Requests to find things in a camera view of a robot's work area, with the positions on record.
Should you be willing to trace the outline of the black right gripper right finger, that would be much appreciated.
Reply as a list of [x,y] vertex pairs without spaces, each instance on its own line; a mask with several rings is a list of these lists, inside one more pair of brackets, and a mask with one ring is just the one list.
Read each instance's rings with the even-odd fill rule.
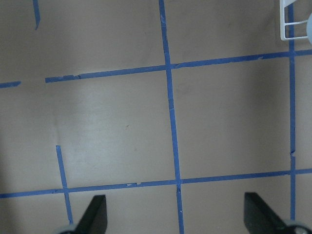
[[244,224],[250,234],[295,234],[286,223],[254,192],[244,194]]

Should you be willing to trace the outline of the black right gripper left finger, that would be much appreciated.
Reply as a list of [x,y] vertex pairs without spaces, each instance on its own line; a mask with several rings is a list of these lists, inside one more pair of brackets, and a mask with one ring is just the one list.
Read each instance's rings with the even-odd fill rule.
[[76,226],[75,234],[104,234],[108,226],[105,195],[95,195]]

